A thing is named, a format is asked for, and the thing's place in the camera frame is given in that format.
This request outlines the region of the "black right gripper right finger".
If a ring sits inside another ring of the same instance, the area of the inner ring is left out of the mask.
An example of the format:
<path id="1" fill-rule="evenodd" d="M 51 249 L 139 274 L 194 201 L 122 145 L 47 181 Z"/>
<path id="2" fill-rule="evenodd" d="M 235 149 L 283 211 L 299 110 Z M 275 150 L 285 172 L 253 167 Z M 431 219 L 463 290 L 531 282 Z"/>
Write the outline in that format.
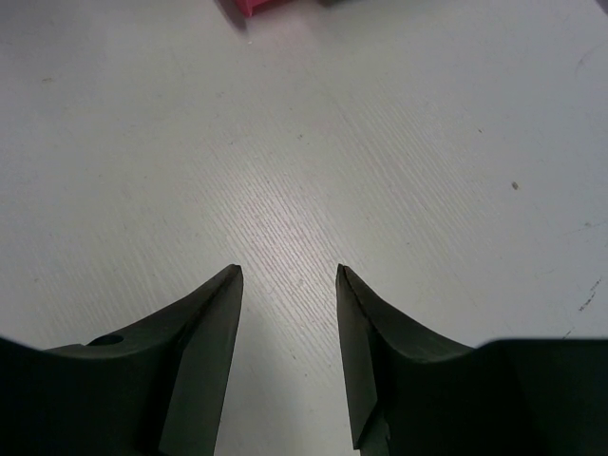
<path id="1" fill-rule="evenodd" d="M 497 339 L 470 348 L 400 312 L 345 265 L 335 287 L 360 454 L 606 453 L 605 339 Z"/>

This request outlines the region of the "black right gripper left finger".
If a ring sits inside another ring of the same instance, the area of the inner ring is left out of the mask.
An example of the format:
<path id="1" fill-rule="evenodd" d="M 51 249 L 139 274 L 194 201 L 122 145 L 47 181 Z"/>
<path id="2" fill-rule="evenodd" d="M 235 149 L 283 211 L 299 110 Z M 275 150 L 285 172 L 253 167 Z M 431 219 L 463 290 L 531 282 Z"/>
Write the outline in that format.
<path id="1" fill-rule="evenodd" d="M 1 342 L 5 455 L 211 455 L 243 295 L 230 265 L 88 344 Z"/>

